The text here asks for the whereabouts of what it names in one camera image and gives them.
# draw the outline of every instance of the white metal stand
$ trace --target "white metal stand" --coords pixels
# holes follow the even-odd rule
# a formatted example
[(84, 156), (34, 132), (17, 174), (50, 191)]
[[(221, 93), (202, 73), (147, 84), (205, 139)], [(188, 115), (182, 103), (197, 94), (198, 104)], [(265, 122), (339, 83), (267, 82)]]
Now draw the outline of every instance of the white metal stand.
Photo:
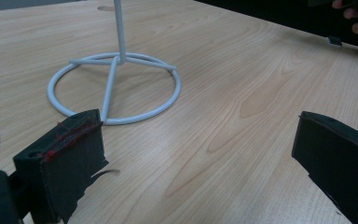
[[(175, 66), (169, 65), (160, 59), (153, 58), (148, 55), (126, 52), (126, 47), (124, 43), (124, 28), (123, 28), (123, 20), (122, 20), (122, 12), (121, 12), (121, 2), (120, 0), (114, 0), (114, 4), (115, 4), (115, 13), (116, 13), (119, 52), (96, 54), (79, 60), (70, 60), (69, 65), (65, 66), (60, 71), (58, 71), (48, 83), (48, 99), (50, 100), (51, 104), (58, 111), (63, 113), (65, 116), (68, 117), (72, 116), (76, 112), (69, 110), (57, 100), (57, 98), (55, 97), (54, 89), (61, 77), (63, 77), (69, 71), (77, 68), (81, 64), (110, 65), (109, 76), (106, 82), (106, 89), (105, 89), (103, 105), (101, 109), (101, 120), (103, 121), (104, 125), (128, 124), (128, 123), (141, 121), (144, 119), (149, 119), (161, 113), (162, 111), (166, 110), (168, 107), (170, 107), (179, 96), (181, 90), (181, 81), (179, 75), (176, 72)], [(107, 114), (108, 114), (111, 94), (113, 91), (113, 84), (115, 81), (116, 68), (118, 65), (122, 65), (124, 63), (137, 63), (146, 66), (166, 69), (168, 72), (171, 73), (175, 81), (175, 89), (173, 91), (171, 98), (163, 105), (153, 110), (150, 110), (146, 113), (136, 115), (133, 117), (127, 117), (127, 118), (109, 119), (107, 117)]]

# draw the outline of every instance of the white metal rod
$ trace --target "white metal rod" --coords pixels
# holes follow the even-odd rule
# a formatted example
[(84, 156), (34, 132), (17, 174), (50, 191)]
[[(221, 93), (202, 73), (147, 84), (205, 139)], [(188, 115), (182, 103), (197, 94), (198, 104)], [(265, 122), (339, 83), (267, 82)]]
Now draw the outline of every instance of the white metal rod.
[(112, 60), (110, 70), (109, 70), (109, 76), (107, 78), (105, 95), (103, 97), (103, 107), (101, 108), (101, 120), (103, 122), (106, 122), (107, 112), (109, 110), (110, 96), (112, 95), (113, 84), (115, 82), (115, 72), (116, 72), (116, 67), (117, 67), (117, 61), (118, 61), (118, 57), (115, 57)]
[(167, 69), (167, 70), (176, 70), (175, 66), (169, 65), (169, 64), (164, 64), (164, 63), (153, 63), (147, 60), (143, 60), (143, 59), (134, 59), (131, 57), (127, 57), (127, 62), (129, 63), (138, 63), (138, 64), (142, 64), (142, 65), (147, 65), (147, 66), (152, 66), (152, 67), (157, 67), (157, 68), (163, 68), (163, 69)]
[(112, 60), (73, 59), (73, 60), (69, 60), (69, 63), (73, 63), (76, 65), (79, 65), (79, 64), (110, 65), (110, 64), (112, 64)]
[(124, 28), (123, 28), (123, 15), (121, 12), (121, 1), (114, 0), (115, 4), (115, 15), (116, 15), (116, 27), (117, 27), (117, 38), (118, 38), (118, 50), (120, 53), (120, 60), (118, 64), (126, 62), (126, 45), (124, 42)]

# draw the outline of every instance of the circular stand base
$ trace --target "circular stand base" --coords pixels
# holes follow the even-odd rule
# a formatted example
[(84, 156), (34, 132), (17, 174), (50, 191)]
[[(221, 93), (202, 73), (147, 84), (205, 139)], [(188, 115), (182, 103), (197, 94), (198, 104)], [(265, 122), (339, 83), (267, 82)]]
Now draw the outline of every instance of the circular stand base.
[[(70, 72), (71, 70), (77, 68), (81, 64), (104, 64), (104, 65), (111, 65), (111, 72), (109, 74), (108, 81), (106, 83), (106, 90), (105, 90), (105, 96), (103, 99), (103, 106), (102, 106), (102, 113), (101, 113), (101, 120), (104, 125), (119, 125), (119, 124), (129, 124), (133, 122), (138, 122), (144, 119), (149, 119), (157, 114), (161, 113), (162, 111), (166, 110), (168, 107), (170, 107), (175, 100), (178, 98), (180, 90), (181, 90), (181, 81), (179, 78), (179, 75), (176, 72), (176, 68), (174, 66), (171, 66), (165, 62), (163, 62), (160, 59), (153, 58), (148, 55), (144, 54), (138, 54), (138, 53), (126, 53), (125, 61), (129, 63), (138, 63), (146, 66), (154, 66), (159, 67), (167, 70), (171, 73), (174, 81), (175, 81), (175, 89), (173, 91), (172, 96), (168, 101), (166, 101), (164, 104), (160, 105), (159, 107), (150, 110), (148, 112), (145, 112), (143, 114), (135, 115), (132, 117), (126, 117), (126, 118), (116, 118), (116, 119), (110, 119), (107, 117), (107, 111), (109, 107), (109, 101), (110, 101), (110, 94), (112, 92), (112, 86), (114, 82), (115, 77), (115, 71), (116, 66), (120, 65), (122, 62), (120, 62), (120, 54), (118, 52), (113, 53), (105, 53), (105, 54), (96, 54), (91, 55), (89, 57), (70, 61), (69, 65), (62, 68), (60, 71), (58, 71), (50, 80), (48, 83), (48, 99), (50, 100), (51, 104), (61, 113), (63, 113), (65, 116), (72, 116), (76, 114), (76, 112), (66, 108), (63, 106), (56, 98), (54, 89), (57, 84), (57, 82), (60, 80), (61, 77), (63, 77), (66, 73)], [(112, 58), (112, 61), (102, 60), (106, 58)]]

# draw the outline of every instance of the human hand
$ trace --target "human hand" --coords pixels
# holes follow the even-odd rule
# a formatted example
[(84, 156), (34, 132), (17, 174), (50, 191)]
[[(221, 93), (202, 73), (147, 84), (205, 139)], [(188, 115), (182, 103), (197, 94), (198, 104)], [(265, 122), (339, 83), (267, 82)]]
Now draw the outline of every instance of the human hand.
[[(343, 8), (345, 6), (342, 5), (342, 0), (335, 0), (333, 2), (332, 5), (333, 8), (339, 9), (339, 8)], [(358, 18), (358, 10), (356, 10), (356, 8), (354, 7), (349, 7), (347, 9), (345, 9), (344, 11), (344, 18), (345, 19), (352, 19), (352, 18)], [(353, 26), (352, 26), (352, 31), (355, 34), (358, 34), (358, 22), (356, 22)]]

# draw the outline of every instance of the wooden table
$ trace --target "wooden table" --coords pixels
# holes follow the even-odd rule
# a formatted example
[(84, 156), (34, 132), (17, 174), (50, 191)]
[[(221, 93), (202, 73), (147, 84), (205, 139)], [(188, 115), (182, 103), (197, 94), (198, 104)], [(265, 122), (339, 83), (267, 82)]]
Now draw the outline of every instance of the wooden table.
[[(303, 110), (358, 130), (358, 48), (190, 0), (125, 0), (129, 51), (178, 67), (163, 114), (103, 127), (107, 168), (70, 223), (348, 223), (291, 158)], [(71, 58), (117, 51), (107, 0), (0, 11), (0, 169), (65, 116), (50, 78)], [(77, 112), (99, 107), (108, 67), (82, 66), (56, 92)], [(111, 116), (164, 102), (164, 70), (125, 64)]]

